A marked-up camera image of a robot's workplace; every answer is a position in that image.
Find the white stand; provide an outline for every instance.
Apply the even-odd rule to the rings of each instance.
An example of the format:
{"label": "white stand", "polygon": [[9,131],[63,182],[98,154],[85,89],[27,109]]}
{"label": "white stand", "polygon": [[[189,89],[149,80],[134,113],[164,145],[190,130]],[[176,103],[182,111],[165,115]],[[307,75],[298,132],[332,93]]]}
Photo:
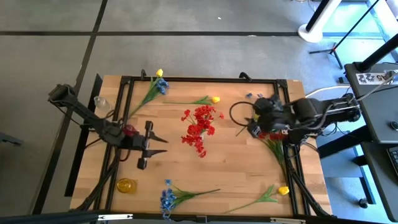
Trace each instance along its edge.
{"label": "white stand", "polygon": [[328,4],[323,8],[314,25],[310,29],[310,32],[307,32],[306,30],[307,24],[303,24],[298,28],[298,35],[307,42],[317,43],[321,41],[323,37],[323,27],[328,22],[330,16],[336,10],[340,2],[341,0],[329,0]]}

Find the tripod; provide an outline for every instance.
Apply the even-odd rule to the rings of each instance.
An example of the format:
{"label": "tripod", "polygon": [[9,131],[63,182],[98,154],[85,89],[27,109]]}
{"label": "tripod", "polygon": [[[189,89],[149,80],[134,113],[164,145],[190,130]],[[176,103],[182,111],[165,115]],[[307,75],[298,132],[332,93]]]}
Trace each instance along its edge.
{"label": "tripod", "polygon": [[348,33],[336,44],[333,44],[333,47],[331,49],[327,50],[316,50],[313,52],[309,52],[309,54],[317,54],[317,53],[326,53],[328,52],[329,54],[333,54],[337,60],[338,65],[340,66],[340,69],[343,69],[343,64],[340,61],[340,58],[337,56],[336,49],[337,47],[349,36],[349,34],[355,29],[355,27],[365,18],[365,16],[373,9],[373,7],[379,2],[379,0],[376,0],[373,5],[363,14],[363,16],[358,20],[358,22],[355,23],[355,25],[348,31]]}

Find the sticker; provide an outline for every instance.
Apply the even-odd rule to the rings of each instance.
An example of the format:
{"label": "sticker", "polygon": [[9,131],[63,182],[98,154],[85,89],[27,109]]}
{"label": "sticker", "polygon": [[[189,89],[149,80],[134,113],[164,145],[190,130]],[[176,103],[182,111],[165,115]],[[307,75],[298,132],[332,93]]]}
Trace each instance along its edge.
{"label": "sticker", "polygon": [[380,85],[386,81],[389,76],[386,73],[359,73],[356,79],[360,85]]}

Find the concrete floor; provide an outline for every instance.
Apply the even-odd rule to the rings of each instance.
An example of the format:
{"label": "concrete floor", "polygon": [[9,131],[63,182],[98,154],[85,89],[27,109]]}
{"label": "concrete floor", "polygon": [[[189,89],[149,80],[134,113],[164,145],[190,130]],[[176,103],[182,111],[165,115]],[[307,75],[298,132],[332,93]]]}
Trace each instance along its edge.
{"label": "concrete floor", "polygon": [[[0,2],[0,30],[91,31],[100,5],[100,0],[5,0]],[[341,25],[337,18],[343,16],[338,13],[358,17],[366,8],[356,5],[342,4],[325,29],[346,32],[349,26]],[[306,2],[290,0],[244,4],[235,0],[114,0],[107,5],[100,30],[295,32],[312,14]],[[368,25],[358,27],[357,32],[377,32],[371,18],[364,23]],[[0,216],[29,212],[62,117],[47,102],[47,93],[58,83],[74,84],[88,39],[0,36],[0,131],[25,141],[21,147],[0,144]],[[97,73],[139,75],[142,68],[150,74],[163,68],[165,75],[178,77],[237,77],[245,71],[253,78],[302,80],[309,93],[336,85],[343,71],[332,56],[309,55],[308,51],[328,49],[339,39],[309,44],[299,37],[97,37],[79,99],[88,102]],[[382,39],[349,38],[338,53],[343,63],[361,61],[383,43]],[[390,55],[384,60],[393,61]],[[327,99],[344,92],[328,91],[314,97]],[[78,135],[78,127],[71,124],[45,213],[68,209],[69,198],[63,193]],[[333,211],[338,211],[335,206],[338,202],[332,201]],[[356,219],[346,215],[344,218]]]}

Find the wooden tabletop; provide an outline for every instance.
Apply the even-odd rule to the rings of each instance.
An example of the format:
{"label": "wooden tabletop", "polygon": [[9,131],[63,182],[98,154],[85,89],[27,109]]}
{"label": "wooden tabletop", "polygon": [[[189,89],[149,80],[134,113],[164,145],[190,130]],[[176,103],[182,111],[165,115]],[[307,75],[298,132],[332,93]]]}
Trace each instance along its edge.
{"label": "wooden tabletop", "polygon": [[[121,76],[108,75],[103,80],[100,95],[112,105],[116,102],[120,79]],[[130,111],[141,102],[149,89],[149,84],[149,82],[134,83]],[[138,151],[132,151],[129,159],[120,163],[117,179],[135,180],[137,192],[122,194],[115,188],[112,211],[160,213],[161,191],[167,188],[164,184],[165,179],[171,179],[176,187],[189,192],[221,189],[184,202],[173,211],[174,214],[225,215],[222,213],[227,210],[256,200],[272,184],[275,185],[275,189],[286,185],[280,166],[271,151],[262,142],[253,139],[247,131],[235,136],[241,127],[233,123],[228,115],[233,103],[248,100],[245,95],[249,92],[254,95],[248,100],[251,102],[256,100],[258,93],[264,97],[273,95],[271,84],[169,82],[169,85],[170,89],[165,96],[159,96],[142,107],[128,121],[141,133],[145,131],[145,121],[153,121],[156,135],[168,140],[169,143],[151,141],[150,149],[166,149],[167,152],[148,159],[145,170],[137,168],[137,159],[141,156]],[[300,81],[288,80],[288,87],[291,101],[304,97]],[[221,98],[214,107],[225,114],[225,119],[218,119],[213,123],[216,128],[213,136],[205,136],[203,142],[207,155],[201,159],[193,146],[181,142],[181,136],[186,135],[189,123],[182,122],[180,118],[186,109],[193,111],[198,106],[168,105],[163,102],[195,101],[205,95]],[[123,115],[125,100],[126,94],[122,100],[120,118]],[[233,110],[233,117],[245,123],[243,118],[251,117],[251,111],[248,105],[237,106]],[[99,117],[105,116],[100,110],[96,110],[96,114]],[[97,138],[97,134],[90,133],[87,143]],[[70,208],[79,206],[97,184],[105,147],[105,142],[99,142],[86,149]],[[121,157],[125,155],[126,150],[123,150]],[[318,153],[308,146],[302,146],[300,155],[306,186],[323,209],[331,213]],[[107,192],[108,186],[104,188],[101,208],[104,208]],[[300,191],[297,189],[298,210],[303,213],[298,192]],[[279,202],[256,203],[227,215],[291,217],[289,196],[273,197]]]}

